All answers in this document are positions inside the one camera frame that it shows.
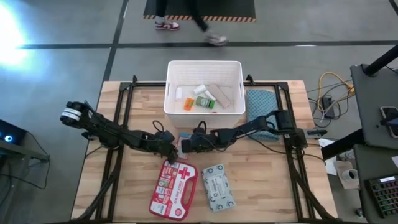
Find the blue towel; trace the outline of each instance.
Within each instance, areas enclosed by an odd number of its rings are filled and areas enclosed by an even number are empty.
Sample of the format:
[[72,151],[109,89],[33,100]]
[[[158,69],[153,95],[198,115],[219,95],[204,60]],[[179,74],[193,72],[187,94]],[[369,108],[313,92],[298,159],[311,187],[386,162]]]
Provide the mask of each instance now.
[[[258,116],[264,116],[271,111],[277,110],[275,93],[267,90],[247,90],[246,91],[246,119],[252,121]],[[273,123],[277,129],[275,116],[271,116],[267,121]],[[279,136],[267,131],[259,131],[251,135],[257,140],[277,141]]]

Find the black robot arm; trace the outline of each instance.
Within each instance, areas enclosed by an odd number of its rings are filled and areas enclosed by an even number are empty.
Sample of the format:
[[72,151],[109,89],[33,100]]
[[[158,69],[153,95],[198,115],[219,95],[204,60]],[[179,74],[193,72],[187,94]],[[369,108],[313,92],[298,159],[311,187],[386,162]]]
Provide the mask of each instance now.
[[177,150],[172,144],[175,138],[169,131],[159,130],[151,134],[128,130],[97,113],[88,103],[68,102],[60,121],[67,126],[87,130],[82,134],[85,138],[96,136],[109,149],[114,149],[123,142],[138,151],[166,156],[171,164],[177,160]]
[[[267,119],[275,116],[277,127]],[[295,128],[291,115],[287,110],[271,111],[265,116],[259,116],[255,120],[246,124],[242,124],[235,128],[223,128],[210,131],[206,134],[206,126],[201,125],[205,123],[202,121],[198,127],[193,130],[191,138],[182,141],[182,151],[188,152],[208,152],[213,149],[225,149],[234,144],[239,138],[256,133],[258,131],[268,131],[276,135],[289,135],[292,147],[305,148],[307,147],[306,134],[302,129]],[[326,133],[324,130],[308,131],[307,133],[321,136]]]

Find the pant leg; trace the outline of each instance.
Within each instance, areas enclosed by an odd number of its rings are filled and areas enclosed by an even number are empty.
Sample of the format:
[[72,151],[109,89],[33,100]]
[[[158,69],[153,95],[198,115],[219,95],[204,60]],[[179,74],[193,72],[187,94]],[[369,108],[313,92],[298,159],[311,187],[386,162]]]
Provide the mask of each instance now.
[[197,0],[185,0],[185,5],[187,6],[188,10],[190,11],[193,20],[197,23],[199,28],[206,32],[209,27],[207,23],[203,20],[201,15],[199,14],[198,10],[198,1]]
[[156,16],[164,17],[166,14],[167,0],[156,0]]

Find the white plastic basket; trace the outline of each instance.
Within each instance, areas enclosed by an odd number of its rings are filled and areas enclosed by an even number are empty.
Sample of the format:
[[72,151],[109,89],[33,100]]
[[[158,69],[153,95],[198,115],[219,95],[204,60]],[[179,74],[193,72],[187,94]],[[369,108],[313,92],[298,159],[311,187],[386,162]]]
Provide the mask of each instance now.
[[[197,106],[184,110],[187,97],[195,99],[193,90],[204,84],[217,85],[231,100],[228,108],[216,102],[213,109]],[[183,100],[175,101],[176,88],[183,90]],[[205,121],[209,128],[232,128],[245,112],[242,65],[236,61],[171,61],[167,69],[164,112],[176,128],[194,128]]]

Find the green bottle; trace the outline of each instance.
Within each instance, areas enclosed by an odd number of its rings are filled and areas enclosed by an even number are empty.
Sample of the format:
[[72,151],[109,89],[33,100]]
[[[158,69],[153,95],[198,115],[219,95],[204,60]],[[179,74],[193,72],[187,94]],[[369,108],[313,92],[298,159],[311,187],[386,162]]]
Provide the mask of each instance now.
[[198,96],[198,98],[197,98],[197,105],[198,106],[204,106],[204,107],[213,109],[215,103],[216,102],[214,100],[211,100],[211,99],[208,99],[208,98],[204,98],[204,97],[201,97],[201,96]]

